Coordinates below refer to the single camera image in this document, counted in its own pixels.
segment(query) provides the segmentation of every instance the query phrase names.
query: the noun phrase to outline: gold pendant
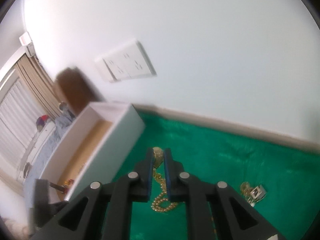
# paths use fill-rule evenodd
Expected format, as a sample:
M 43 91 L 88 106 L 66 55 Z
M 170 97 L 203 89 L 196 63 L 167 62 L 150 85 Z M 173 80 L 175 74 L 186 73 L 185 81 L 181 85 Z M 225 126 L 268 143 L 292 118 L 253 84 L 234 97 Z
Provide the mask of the gold pendant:
M 267 194 L 262 185 L 253 188 L 250 187 L 250 184 L 247 181 L 240 185 L 240 192 L 252 207 L 254 207 L 257 202 L 264 199 Z
M 153 178 L 160 184 L 162 192 L 154 199 L 151 204 L 151 208 L 156 212 L 162 213 L 174 209 L 178 205 L 178 203 L 170 203 L 167 207 L 161 206 L 163 202 L 169 201 L 167 197 L 164 197 L 165 195 L 167 195 L 167 186 L 165 179 L 162 178 L 160 173 L 156 172 L 156 169 L 159 168 L 159 166 L 163 163 L 163 150 L 159 147 L 153 147 L 153 154 L 155 157 L 153 163 Z

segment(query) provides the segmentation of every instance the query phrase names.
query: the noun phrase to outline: light switch panel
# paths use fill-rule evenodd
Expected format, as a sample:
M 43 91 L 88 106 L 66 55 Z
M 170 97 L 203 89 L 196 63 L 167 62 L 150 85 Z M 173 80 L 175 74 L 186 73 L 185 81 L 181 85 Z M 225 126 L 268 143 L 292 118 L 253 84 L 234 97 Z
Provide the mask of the light switch panel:
M 151 63 L 137 41 L 103 56 L 105 63 L 117 80 L 152 76 Z
M 94 62 L 99 74 L 105 81 L 109 81 L 109 82 L 116 81 L 115 76 L 111 73 L 107 64 L 104 62 L 103 58 L 97 58 Z

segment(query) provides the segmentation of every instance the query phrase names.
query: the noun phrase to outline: window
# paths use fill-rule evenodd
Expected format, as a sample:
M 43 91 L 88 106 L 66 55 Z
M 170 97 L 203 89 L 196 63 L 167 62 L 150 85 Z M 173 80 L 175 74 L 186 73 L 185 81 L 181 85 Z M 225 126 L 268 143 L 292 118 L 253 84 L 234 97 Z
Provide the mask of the window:
M 36 120 L 44 114 L 17 78 L 0 102 L 0 155 L 17 170 L 37 134 Z

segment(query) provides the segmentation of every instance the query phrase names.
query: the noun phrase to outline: white wall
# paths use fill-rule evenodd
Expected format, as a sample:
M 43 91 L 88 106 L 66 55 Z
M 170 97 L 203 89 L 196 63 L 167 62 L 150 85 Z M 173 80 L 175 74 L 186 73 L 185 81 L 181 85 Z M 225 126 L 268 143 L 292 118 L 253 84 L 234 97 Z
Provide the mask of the white wall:
M 23 197 L 13 192 L 0 180 L 0 216 L 27 224 L 27 211 Z
M 19 55 L 22 56 L 23 54 L 19 41 L 19 37 L 24 33 L 21 1 L 22 0 L 16 0 L 14 2 L 0 23 L 0 79 L 6 75 L 9 69 L 15 63 L 15 61 L 13 62 L 12 60 Z M 0 167 L 10 176 L 16 176 L 15 170 L 13 170 L 11 165 L 9 165 L 1 156 Z M 22 224 L 27 224 L 27 212 L 24 198 L 12 191 L 1 180 L 0 216 L 14 219 Z
M 21 46 L 19 37 L 24 33 L 21 2 L 16 0 L 0 23 L 0 69 Z
M 320 31 L 300 0 L 24 0 L 52 78 L 78 66 L 106 99 L 320 142 Z M 157 77 L 106 83 L 99 54 L 137 38 Z

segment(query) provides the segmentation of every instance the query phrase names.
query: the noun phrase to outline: open white box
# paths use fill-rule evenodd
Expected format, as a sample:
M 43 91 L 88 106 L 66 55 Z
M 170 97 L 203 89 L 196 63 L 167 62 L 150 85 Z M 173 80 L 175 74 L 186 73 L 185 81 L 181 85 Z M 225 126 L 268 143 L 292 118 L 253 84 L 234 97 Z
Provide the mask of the open white box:
M 93 181 L 109 183 L 144 130 L 135 109 L 125 103 L 92 102 L 74 120 L 55 148 L 40 179 L 57 183 L 74 153 L 99 120 L 112 122 L 76 177 L 65 200 L 79 194 Z M 51 203 L 60 201 L 57 191 L 49 189 Z

